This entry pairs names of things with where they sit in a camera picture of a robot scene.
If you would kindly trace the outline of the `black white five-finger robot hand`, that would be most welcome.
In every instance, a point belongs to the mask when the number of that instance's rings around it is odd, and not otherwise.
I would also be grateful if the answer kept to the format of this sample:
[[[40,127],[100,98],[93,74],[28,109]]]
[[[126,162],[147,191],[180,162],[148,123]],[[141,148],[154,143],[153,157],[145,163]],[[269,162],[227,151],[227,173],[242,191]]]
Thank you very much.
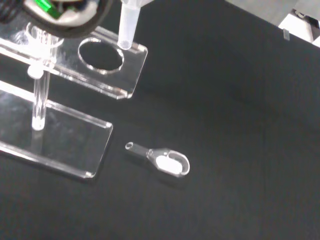
[[[22,18],[59,38],[78,38],[94,31],[112,5],[112,0],[2,0],[0,23]]]

